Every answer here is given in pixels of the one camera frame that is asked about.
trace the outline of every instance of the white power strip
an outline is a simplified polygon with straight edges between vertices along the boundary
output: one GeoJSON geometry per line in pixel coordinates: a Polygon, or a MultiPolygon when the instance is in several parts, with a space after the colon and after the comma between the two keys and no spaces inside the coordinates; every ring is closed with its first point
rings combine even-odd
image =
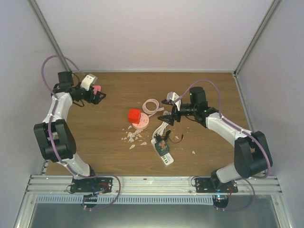
{"type": "MultiPolygon", "coordinates": [[[[151,140],[151,144],[152,144],[152,146],[153,146],[155,152],[157,153],[158,156],[160,156],[160,155],[158,154],[157,150],[155,149],[155,144],[156,144],[156,143],[157,143],[157,142],[156,142],[156,139],[152,139],[152,140],[151,140]]],[[[162,156],[162,157],[160,156],[160,158],[162,159],[162,161],[163,161],[163,163],[164,163],[165,165],[170,165],[170,164],[172,164],[172,163],[174,162],[174,159],[172,158],[172,156],[170,155],[170,153],[166,153],[164,156],[162,156]]]]}

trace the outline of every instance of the metal frame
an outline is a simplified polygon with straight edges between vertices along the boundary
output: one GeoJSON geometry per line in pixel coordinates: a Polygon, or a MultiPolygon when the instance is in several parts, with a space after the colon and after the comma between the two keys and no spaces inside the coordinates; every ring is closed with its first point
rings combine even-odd
{"type": "Polygon", "coordinates": [[[64,55],[54,37],[51,29],[49,28],[48,23],[47,23],[46,19],[44,18],[43,14],[41,12],[41,9],[39,8],[39,5],[37,4],[36,0],[28,0],[28,2],[34,11],[35,16],[37,17],[38,21],[40,22],[43,30],[45,31],[47,38],[49,39],[54,50],[56,51],[62,66],[65,68],[66,71],[70,71],[71,69],[70,69],[69,65],[67,64],[67,61],[64,58],[64,55]]]}
{"type": "Polygon", "coordinates": [[[254,36],[252,37],[244,55],[242,56],[239,64],[237,65],[236,70],[234,71],[235,75],[238,75],[241,68],[243,67],[246,59],[248,58],[248,56],[250,55],[252,49],[254,48],[254,46],[256,45],[257,41],[260,39],[263,31],[265,30],[266,26],[268,25],[268,23],[270,22],[272,16],[274,15],[274,13],[276,12],[276,9],[278,8],[279,4],[282,2],[282,0],[273,0],[270,7],[268,8],[267,13],[265,14],[262,22],[260,23],[259,27],[257,28],[254,36]]]}
{"type": "MultiPolygon", "coordinates": [[[[196,193],[195,187],[191,185],[191,178],[189,176],[120,176],[122,183],[120,203],[129,204],[139,200],[136,204],[212,205],[211,200],[215,193],[196,193]]],[[[273,200],[279,202],[275,204],[275,211],[281,218],[281,227],[287,227],[283,226],[287,224],[288,216],[284,215],[283,204],[278,201],[282,197],[282,192],[277,178],[272,176],[266,179],[249,178],[248,180],[255,188],[256,195],[271,195],[273,200]]],[[[66,190],[71,182],[71,176],[31,176],[14,228],[29,227],[36,203],[79,203],[83,194],[71,195],[66,190]]],[[[247,182],[239,180],[237,185],[239,192],[234,195],[252,195],[251,187],[247,182]]],[[[112,192],[105,195],[106,199],[101,196],[98,203],[108,203],[115,197],[118,188],[118,181],[114,180],[112,192]]]]}

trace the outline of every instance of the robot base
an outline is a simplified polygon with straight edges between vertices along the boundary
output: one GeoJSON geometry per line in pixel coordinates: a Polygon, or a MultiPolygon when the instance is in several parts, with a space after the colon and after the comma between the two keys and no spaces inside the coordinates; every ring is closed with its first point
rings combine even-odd
{"type": "MultiPolygon", "coordinates": [[[[94,170],[90,167],[90,176],[95,176],[94,170]]],[[[112,191],[113,178],[110,177],[97,177],[91,179],[72,179],[70,187],[71,193],[76,192],[102,192],[103,194],[112,191]]]]}
{"type": "Polygon", "coordinates": [[[237,193],[238,186],[234,181],[229,181],[215,189],[210,178],[197,177],[195,180],[195,188],[197,193],[237,193]]]}

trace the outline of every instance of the white cable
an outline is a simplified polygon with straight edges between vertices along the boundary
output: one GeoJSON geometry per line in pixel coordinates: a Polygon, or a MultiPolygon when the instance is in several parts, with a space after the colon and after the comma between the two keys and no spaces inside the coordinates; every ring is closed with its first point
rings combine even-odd
{"type": "MultiPolygon", "coordinates": [[[[163,115],[169,115],[169,114],[170,113],[168,111],[163,112],[163,115]]],[[[156,130],[153,132],[152,139],[155,138],[156,134],[159,134],[160,136],[162,136],[168,125],[169,125],[168,123],[162,122],[162,124],[158,128],[156,128],[156,130]]]]}

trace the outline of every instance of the metal bar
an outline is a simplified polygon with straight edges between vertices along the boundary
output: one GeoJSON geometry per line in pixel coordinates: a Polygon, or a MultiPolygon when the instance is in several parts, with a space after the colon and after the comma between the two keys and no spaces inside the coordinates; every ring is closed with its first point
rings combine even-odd
{"type": "MultiPolygon", "coordinates": [[[[214,195],[214,192],[196,193],[191,185],[191,178],[184,177],[150,177],[150,176],[121,176],[121,195],[214,195]]],[[[266,179],[248,179],[255,188],[257,195],[281,195],[281,188],[276,177],[266,179]]],[[[67,185],[71,184],[71,176],[32,176],[27,187],[27,194],[68,194],[67,185]]],[[[243,180],[237,181],[238,193],[235,195],[251,195],[251,187],[243,180]]],[[[112,192],[116,195],[118,181],[113,180],[112,192]]]]}
{"type": "Polygon", "coordinates": [[[64,58],[64,55],[54,37],[51,29],[49,28],[48,23],[47,23],[46,19],[44,18],[43,14],[41,12],[41,9],[39,8],[39,5],[37,4],[36,0],[28,0],[28,2],[30,4],[31,8],[33,9],[38,21],[40,22],[43,30],[45,31],[47,38],[49,39],[54,50],[56,51],[62,66],[66,69],[66,71],[70,71],[71,69],[70,69],[69,65],[67,64],[67,61],[64,58]]]}
{"type": "Polygon", "coordinates": [[[250,55],[252,49],[254,48],[254,46],[256,45],[257,41],[259,40],[259,38],[261,37],[263,31],[265,30],[266,26],[268,25],[268,23],[270,22],[272,16],[274,15],[276,9],[278,8],[279,4],[282,2],[282,0],[273,0],[273,2],[271,3],[270,7],[268,8],[267,13],[265,14],[262,22],[260,23],[256,33],[254,34],[253,38],[251,39],[249,46],[247,47],[244,55],[241,58],[241,61],[239,62],[236,70],[235,70],[235,74],[238,75],[241,68],[243,67],[246,59],[248,58],[248,56],[250,55]]]}
{"type": "Polygon", "coordinates": [[[247,107],[247,103],[246,103],[246,100],[245,100],[245,97],[244,97],[244,94],[243,94],[243,91],[242,91],[242,87],[238,81],[238,76],[235,75],[234,73],[232,73],[232,76],[234,78],[234,81],[236,83],[236,86],[237,86],[237,91],[238,91],[238,94],[239,94],[239,98],[241,99],[241,103],[242,103],[242,106],[243,106],[243,109],[244,109],[244,113],[245,113],[245,117],[246,117],[246,120],[247,120],[247,123],[248,123],[248,126],[249,126],[249,130],[255,132],[255,127],[254,127],[254,124],[252,122],[252,118],[250,116],[250,113],[249,113],[249,109],[247,107]]]}
{"type": "MultiPolygon", "coordinates": [[[[83,202],[84,195],[66,194],[40,194],[36,203],[66,203],[79,204],[83,202]]],[[[98,195],[97,201],[92,204],[108,204],[113,201],[114,195],[98,195]]],[[[123,195],[115,204],[183,204],[183,205],[213,205],[212,196],[149,196],[149,195],[123,195]]]]}
{"type": "Polygon", "coordinates": [[[29,224],[34,213],[36,194],[25,194],[14,228],[29,228],[29,224]]]}
{"type": "Polygon", "coordinates": [[[294,227],[283,196],[271,196],[280,228],[294,227]]]}

